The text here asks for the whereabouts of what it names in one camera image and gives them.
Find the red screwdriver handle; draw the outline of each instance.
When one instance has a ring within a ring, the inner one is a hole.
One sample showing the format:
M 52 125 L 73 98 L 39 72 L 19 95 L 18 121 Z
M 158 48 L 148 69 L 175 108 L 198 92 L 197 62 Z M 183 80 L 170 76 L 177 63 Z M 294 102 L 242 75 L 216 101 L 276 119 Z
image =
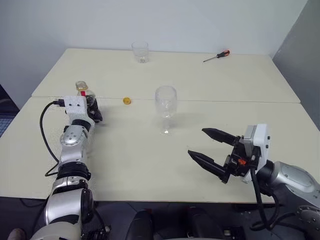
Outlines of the red screwdriver handle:
M 226 57 L 226 56 L 228 56 L 229 54 L 230 54 L 230 51 L 229 51 L 229 50 L 225 50 L 225 51 L 217 54 L 217 55 L 216 55 L 216 58 L 218 59 L 218 58 Z

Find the screwdriver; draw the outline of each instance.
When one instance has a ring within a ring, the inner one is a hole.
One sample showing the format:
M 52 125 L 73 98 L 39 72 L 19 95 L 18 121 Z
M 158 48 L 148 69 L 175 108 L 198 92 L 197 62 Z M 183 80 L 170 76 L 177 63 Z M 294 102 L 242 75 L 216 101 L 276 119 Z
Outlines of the screwdriver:
M 212 57 L 212 58 L 209 58 L 209 59 L 207 59 L 207 60 L 204 60 L 203 63 L 205 63 L 205 62 L 207 62 L 207 61 L 209 61 L 209 60 L 211 60 L 211 59 L 219 59 L 219 58 L 222 58 L 222 57 L 226 57 L 226 56 L 228 56 L 229 54 L 230 54 L 230 51 L 229 51 L 229 50 L 225 50 L 225 51 L 217 54 L 216 56 L 214 56 L 214 57 Z

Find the wine glass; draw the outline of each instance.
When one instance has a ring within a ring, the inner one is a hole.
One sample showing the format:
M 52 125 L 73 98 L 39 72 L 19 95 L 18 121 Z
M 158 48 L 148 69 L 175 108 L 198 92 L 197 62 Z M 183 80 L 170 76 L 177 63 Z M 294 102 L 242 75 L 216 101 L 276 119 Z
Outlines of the wine glass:
M 177 91 L 172 86 L 160 86 L 155 91 L 155 108 L 162 118 L 161 133 L 170 135 L 172 126 L 172 116 L 177 111 Z

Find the white wall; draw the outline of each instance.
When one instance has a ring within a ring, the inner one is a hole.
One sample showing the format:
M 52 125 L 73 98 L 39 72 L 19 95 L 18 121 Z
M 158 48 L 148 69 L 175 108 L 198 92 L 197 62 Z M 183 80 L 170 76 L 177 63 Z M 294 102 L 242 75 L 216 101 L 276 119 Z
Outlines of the white wall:
M 21 107 L 65 48 L 273 56 L 307 0 L 0 0 L 0 84 Z

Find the table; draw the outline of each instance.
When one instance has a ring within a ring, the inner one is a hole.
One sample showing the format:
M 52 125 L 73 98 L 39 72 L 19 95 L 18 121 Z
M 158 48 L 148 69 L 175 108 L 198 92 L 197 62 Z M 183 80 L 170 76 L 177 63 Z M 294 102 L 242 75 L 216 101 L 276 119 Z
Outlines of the table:
M 269 56 L 231 53 L 203 63 L 212 56 L 150 52 L 150 62 L 140 64 L 132 51 L 70 48 L 32 96 L 74 95 L 82 80 L 100 98 L 152 100 L 159 86 L 171 85 L 179 100 L 300 102 Z
M 54 177 L 44 177 L 55 164 L 42 140 L 39 117 L 48 97 L 32 97 L 0 138 L 0 196 L 46 198 Z M 97 100 L 104 121 L 96 126 L 88 167 L 97 201 L 256 201 L 251 184 L 231 177 L 223 184 L 188 155 L 201 152 L 223 164 L 232 147 L 213 142 L 202 128 L 233 135 L 247 125 L 267 123 L 269 159 L 297 165 L 320 180 L 319 131 L 297 103 L 179 101 L 173 136 L 160 134 L 153 100 Z M 43 126 L 56 155 L 67 124 L 64 108 L 52 106 Z

